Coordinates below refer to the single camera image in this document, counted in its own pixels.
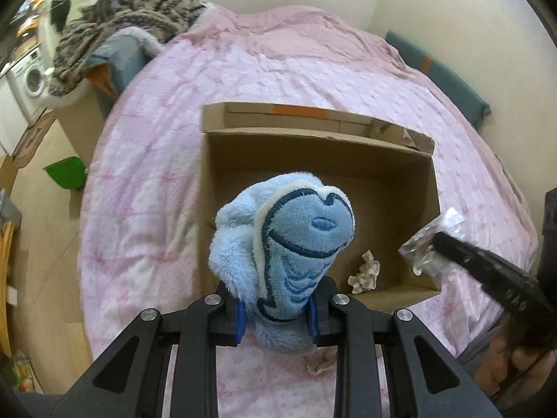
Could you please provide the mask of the person's right hand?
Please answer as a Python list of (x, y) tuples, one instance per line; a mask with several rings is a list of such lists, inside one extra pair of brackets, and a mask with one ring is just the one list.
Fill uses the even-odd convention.
[[(474, 374), (474, 380), (489, 396), (500, 394), (496, 401), (503, 409), (526, 402), (540, 392), (556, 365), (556, 351), (551, 350), (541, 357), (541, 350), (511, 345), (513, 319), (506, 317), (495, 336), (491, 339), (486, 355)], [(523, 373), (523, 377), (501, 391), (502, 382), (511, 368)]]

